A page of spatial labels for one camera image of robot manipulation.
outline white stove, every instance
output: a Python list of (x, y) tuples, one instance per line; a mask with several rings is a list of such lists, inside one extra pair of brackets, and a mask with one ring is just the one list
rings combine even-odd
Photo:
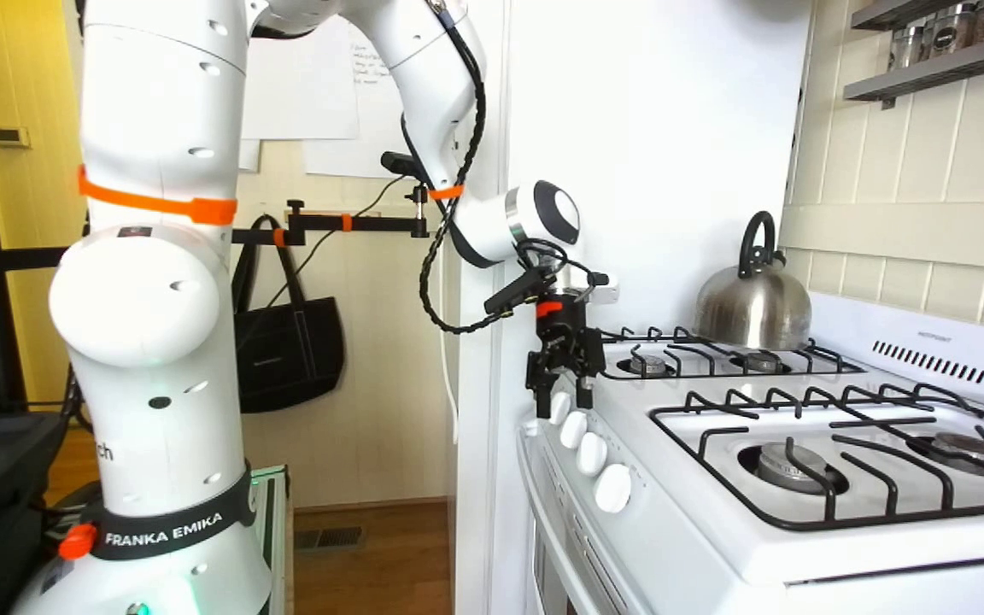
[(608, 335), (526, 420), (543, 613), (984, 613), (984, 329), (814, 307), (778, 355)]

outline stainless steel kettle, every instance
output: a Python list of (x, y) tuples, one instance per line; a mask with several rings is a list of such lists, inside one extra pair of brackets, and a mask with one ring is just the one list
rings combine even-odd
[(787, 274), (787, 257), (777, 250), (777, 223), (770, 213), (743, 233), (739, 265), (714, 274), (696, 298), (702, 337), (781, 353), (805, 342), (811, 298), (796, 278)]

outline stove burner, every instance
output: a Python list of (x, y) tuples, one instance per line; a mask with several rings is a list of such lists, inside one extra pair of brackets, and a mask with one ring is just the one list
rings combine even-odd
[(817, 452), (796, 440), (770, 440), (761, 448), (739, 452), (739, 463), (770, 485), (802, 493), (802, 495), (840, 495), (846, 479), (829, 467)]
[(963, 435), (932, 435), (932, 438), (909, 438), (907, 440), (912, 452), (984, 479), (984, 440), (963, 438)]
[(747, 353), (747, 355), (731, 355), (736, 364), (743, 364), (746, 373), (761, 373), (761, 376), (777, 376), (777, 373), (792, 373), (778, 355), (772, 353)]
[(673, 376), (673, 364), (655, 355), (628, 355), (617, 362), (617, 369), (638, 376), (638, 378), (666, 378)]

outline wooden floor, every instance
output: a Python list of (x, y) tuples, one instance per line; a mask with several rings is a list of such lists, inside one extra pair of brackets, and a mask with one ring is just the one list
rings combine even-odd
[[(48, 479), (48, 501), (84, 482), (97, 482), (94, 438), (72, 426)], [(296, 615), (448, 615), (448, 506), (296, 512), (293, 606)]]

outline black bag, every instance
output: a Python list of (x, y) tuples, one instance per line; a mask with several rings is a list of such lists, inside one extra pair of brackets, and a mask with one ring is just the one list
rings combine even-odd
[[(260, 214), (252, 233), (263, 228), (281, 228), (281, 223)], [(284, 263), (292, 305), (251, 310), (258, 244), (245, 244), (234, 269), (243, 414), (284, 411), (325, 397), (344, 373), (344, 332), (334, 298), (308, 301), (286, 247), (274, 250)]]

